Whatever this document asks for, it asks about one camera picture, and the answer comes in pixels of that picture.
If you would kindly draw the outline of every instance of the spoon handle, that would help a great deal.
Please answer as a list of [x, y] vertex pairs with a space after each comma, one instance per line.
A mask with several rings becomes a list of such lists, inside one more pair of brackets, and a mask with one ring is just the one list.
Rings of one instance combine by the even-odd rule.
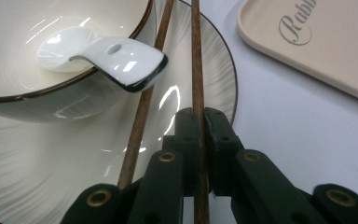
[[107, 36], [91, 43], [69, 59], [89, 61], [126, 91], [142, 91], [153, 85], [167, 67], [160, 50], [134, 39]]

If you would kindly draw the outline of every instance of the bowl rim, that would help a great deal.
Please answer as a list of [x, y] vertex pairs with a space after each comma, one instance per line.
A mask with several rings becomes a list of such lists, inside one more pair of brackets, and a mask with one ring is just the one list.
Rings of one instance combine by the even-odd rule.
[[[135, 27], [135, 29], [130, 34], [129, 38], [134, 39], [141, 33], [142, 29], [145, 27], [151, 13], [152, 13], [153, 5], [154, 5], [154, 0], [147, 0], [147, 5], [146, 5], [144, 15], [141, 18], [141, 20], [139, 21], [139, 23], [137, 24], [137, 26]], [[14, 94], [14, 95], [8, 95], [8, 96], [0, 96], [0, 103], [23, 101], [25, 99], [32, 99], [35, 97], [46, 95], [46, 94], [54, 92], [54, 91], [59, 91], [65, 87], [68, 87], [70, 85], [73, 85], [73, 84], [81, 81], [82, 79], [84, 79], [86, 77], [90, 77], [91, 75], [93, 75], [97, 72], [99, 72], [99, 70], [93, 66], [90, 69], [80, 73], [79, 75], [77, 75], [75, 77], [72, 77], [72, 78], [67, 79], [63, 82], [60, 82], [60, 83], [55, 84], [50, 87], [46, 87], [41, 90], [30, 91], [30, 92], [26, 92], [26, 93]]]

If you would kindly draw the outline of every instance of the screw hole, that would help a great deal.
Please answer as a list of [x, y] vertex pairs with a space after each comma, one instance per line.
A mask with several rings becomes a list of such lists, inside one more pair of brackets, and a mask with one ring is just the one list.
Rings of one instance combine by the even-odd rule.
[[159, 155], [159, 160], [164, 162], [174, 161], [175, 155], [171, 152], [166, 152], [161, 155]]
[[352, 196], [342, 190], [330, 189], [326, 192], [326, 195], [332, 202], [341, 206], [354, 207], [356, 205], [356, 201], [352, 198]]
[[245, 153], [244, 158], [247, 161], [260, 161], [261, 160], [260, 155], [258, 155], [255, 152], [247, 152], [247, 153]]
[[114, 54], [114, 53], [118, 52], [120, 49], [121, 49], [120, 44], [112, 45], [107, 49], [107, 54], [109, 54], [109, 55]]
[[292, 215], [291, 215], [291, 219], [296, 223], [296, 224], [309, 224], [310, 223], [310, 219], [300, 213], [300, 212], [294, 212]]
[[108, 189], [98, 189], [92, 192], [87, 198], [90, 207], [99, 207], [110, 201], [112, 193]]
[[149, 213], [145, 217], [145, 224], [159, 224], [161, 218], [158, 213]]

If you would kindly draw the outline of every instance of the brass screw insert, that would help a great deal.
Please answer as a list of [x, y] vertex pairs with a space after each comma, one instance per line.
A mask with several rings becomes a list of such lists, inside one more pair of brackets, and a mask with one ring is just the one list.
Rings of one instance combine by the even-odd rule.
[[332, 202], [337, 203], [344, 207], [354, 207], [356, 205], [356, 201], [353, 197], [342, 190], [339, 189], [329, 189], [326, 192], [327, 198], [330, 199]]
[[108, 189], [98, 189], [92, 192], [87, 198], [90, 207], [99, 207], [110, 201], [112, 193]]
[[260, 161], [261, 160], [261, 157], [260, 155], [258, 155], [257, 153], [255, 152], [246, 152], [243, 157], [247, 160], [247, 161], [253, 161], [253, 162], [256, 162], [256, 161]]
[[175, 154], [171, 152], [165, 152], [159, 155], [159, 160], [164, 162], [170, 162], [175, 160]]

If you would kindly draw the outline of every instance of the beige tray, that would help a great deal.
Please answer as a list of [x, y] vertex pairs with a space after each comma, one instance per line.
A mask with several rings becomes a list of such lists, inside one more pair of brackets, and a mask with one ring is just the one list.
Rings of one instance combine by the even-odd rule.
[[358, 1], [247, 0], [238, 30], [253, 48], [358, 97]]

